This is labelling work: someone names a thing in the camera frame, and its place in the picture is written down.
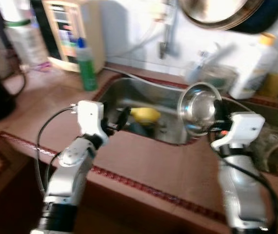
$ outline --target white tile wall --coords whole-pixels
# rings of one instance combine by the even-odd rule
[[[152,22],[148,0],[106,0],[102,2],[102,24],[107,61],[130,65],[147,70],[179,75],[181,69],[190,61],[198,59],[199,50],[207,48],[212,42],[229,47],[214,62],[236,66],[240,62],[240,52],[244,44],[258,40],[259,35],[248,35],[230,31],[205,30],[193,25],[178,11],[174,27],[173,43],[169,55],[159,58],[159,42],[163,40],[163,25],[157,23],[149,40],[129,53],[122,53],[137,45]],[[268,30],[277,36],[278,20]],[[278,72],[278,59],[272,68]]]

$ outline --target tiled countertop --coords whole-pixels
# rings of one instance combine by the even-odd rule
[[[176,76],[110,66],[143,77],[183,83]],[[99,88],[114,75],[114,72],[102,71],[98,75]],[[14,93],[20,87],[20,79],[9,79],[6,86]],[[16,110],[0,121],[0,134],[19,150],[35,156],[32,143],[47,119],[71,103],[92,99],[97,92],[84,91],[75,73],[31,72],[25,90],[17,98]],[[48,151],[58,152],[78,135],[76,115],[63,113],[44,130],[41,145]],[[50,158],[42,154],[44,161]],[[99,149],[94,165],[96,169],[89,173],[89,180],[208,229],[228,232],[222,215],[218,161],[205,137],[191,145],[172,146],[121,131]],[[266,176],[278,193],[278,177]]]

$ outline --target green bottle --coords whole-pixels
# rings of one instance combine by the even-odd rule
[[[78,38],[76,56],[84,90],[94,91],[98,88],[91,48],[87,47],[84,38]]]

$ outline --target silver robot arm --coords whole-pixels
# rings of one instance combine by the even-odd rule
[[[103,129],[104,105],[93,101],[79,101],[73,107],[78,114],[78,123],[82,136],[77,137],[58,156],[60,166],[53,173],[44,197],[44,207],[38,227],[31,234],[69,234],[73,233],[78,205],[83,194],[86,175],[93,165],[97,150],[112,135],[109,128]],[[123,125],[130,110],[122,116]]]
[[[259,135],[265,119],[252,112],[233,113],[231,129],[211,143],[227,162],[256,176],[259,175],[244,148]],[[227,222],[233,234],[268,233],[265,204],[260,185],[250,176],[219,163],[219,183],[223,190]]]

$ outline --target dish soap bottle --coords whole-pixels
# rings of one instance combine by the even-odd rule
[[[269,33],[260,35],[259,43],[249,46],[237,67],[239,78],[229,94],[235,99],[251,98],[261,87],[266,74],[277,58],[278,52],[272,46],[276,37]]]
[[[86,91],[97,89],[96,75],[94,72],[93,55],[91,48],[87,47],[84,38],[78,38],[76,58],[79,64],[80,76]]]

